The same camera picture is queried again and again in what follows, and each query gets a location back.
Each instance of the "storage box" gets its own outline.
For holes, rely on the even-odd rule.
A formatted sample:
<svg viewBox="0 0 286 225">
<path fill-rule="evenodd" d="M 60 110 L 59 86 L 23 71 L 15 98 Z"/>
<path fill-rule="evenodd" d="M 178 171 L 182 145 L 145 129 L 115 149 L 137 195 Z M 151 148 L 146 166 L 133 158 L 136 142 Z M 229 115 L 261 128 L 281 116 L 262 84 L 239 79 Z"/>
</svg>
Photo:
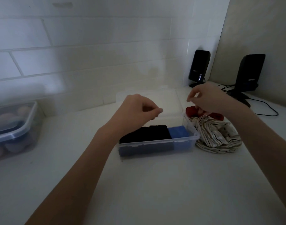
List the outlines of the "storage box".
<svg viewBox="0 0 286 225">
<path fill-rule="evenodd" d="M 0 107 L 0 158 L 32 149 L 43 117 L 35 101 Z"/>
<path fill-rule="evenodd" d="M 146 123 L 145 127 L 149 127 L 150 125 L 167 125 L 170 128 L 183 125 L 188 131 L 189 136 L 168 140 L 119 144 L 118 150 L 120 156 L 145 155 L 166 151 L 188 151 L 194 148 L 196 141 L 200 138 L 200 134 L 183 112 L 174 89 L 120 92 L 116 95 L 116 101 L 122 102 L 128 94 L 137 93 L 150 98 L 158 107 L 164 109 L 164 112 L 159 117 Z"/>
</svg>

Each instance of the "red fabric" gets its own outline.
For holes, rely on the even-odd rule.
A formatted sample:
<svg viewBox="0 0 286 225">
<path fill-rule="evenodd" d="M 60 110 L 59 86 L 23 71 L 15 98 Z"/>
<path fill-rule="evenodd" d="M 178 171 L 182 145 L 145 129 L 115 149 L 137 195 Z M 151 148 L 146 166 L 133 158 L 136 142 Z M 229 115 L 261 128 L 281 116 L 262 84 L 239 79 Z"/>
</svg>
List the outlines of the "red fabric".
<svg viewBox="0 0 286 225">
<path fill-rule="evenodd" d="M 186 114 L 187 114 L 188 118 L 191 118 L 191 117 L 198 117 L 199 118 L 200 116 L 202 116 L 202 115 L 198 115 L 197 112 L 198 112 L 198 109 L 196 109 L 195 106 L 189 106 L 186 108 Z M 224 120 L 224 116 L 222 114 L 211 113 L 208 116 L 210 116 L 214 119 L 217 119 L 219 121 Z"/>
</svg>

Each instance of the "striped cloth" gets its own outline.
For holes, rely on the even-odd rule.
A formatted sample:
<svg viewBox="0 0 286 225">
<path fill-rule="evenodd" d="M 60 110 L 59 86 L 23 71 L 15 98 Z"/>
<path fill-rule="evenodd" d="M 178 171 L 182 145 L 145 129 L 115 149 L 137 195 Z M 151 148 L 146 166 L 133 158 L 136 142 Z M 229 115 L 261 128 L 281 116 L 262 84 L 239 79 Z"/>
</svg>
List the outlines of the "striped cloth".
<svg viewBox="0 0 286 225">
<path fill-rule="evenodd" d="M 192 117 L 190 121 L 200 133 L 196 145 L 202 150 L 229 153 L 234 152 L 242 144 L 240 136 L 228 122 L 218 121 L 206 115 Z"/>
</svg>

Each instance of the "black folded cloth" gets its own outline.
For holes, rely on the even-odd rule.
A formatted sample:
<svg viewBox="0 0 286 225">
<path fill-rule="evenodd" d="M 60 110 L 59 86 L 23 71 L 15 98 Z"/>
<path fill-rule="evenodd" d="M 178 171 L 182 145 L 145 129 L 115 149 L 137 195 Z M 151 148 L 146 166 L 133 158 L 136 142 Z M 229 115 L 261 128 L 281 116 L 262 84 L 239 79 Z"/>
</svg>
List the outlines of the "black folded cloth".
<svg viewBox="0 0 286 225">
<path fill-rule="evenodd" d="M 141 127 L 140 129 L 123 136 L 119 140 L 119 143 L 123 144 L 166 139 L 171 139 L 166 125 L 151 125 L 149 127 Z"/>
</svg>

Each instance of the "container lid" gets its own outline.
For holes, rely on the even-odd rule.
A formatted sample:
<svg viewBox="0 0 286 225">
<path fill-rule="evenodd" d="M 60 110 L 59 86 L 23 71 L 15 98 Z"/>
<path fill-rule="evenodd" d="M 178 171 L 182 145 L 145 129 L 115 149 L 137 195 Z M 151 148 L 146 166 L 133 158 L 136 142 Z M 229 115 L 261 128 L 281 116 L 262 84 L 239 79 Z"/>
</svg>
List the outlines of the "container lid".
<svg viewBox="0 0 286 225">
<path fill-rule="evenodd" d="M 38 109 L 36 101 L 0 107 L 0 142 L 15 139 L 29 131 Z"/>
<path fill-rule="evenodd" d="M 122 102 L 127 95 L 140 94 L 151 99 L 158 107 L 163 108 L 159 117 L 179 116 L 183 114 L 181 103 L 175 89 L 127 90 L 116 94 L 116 102 Z"/>
</svg>

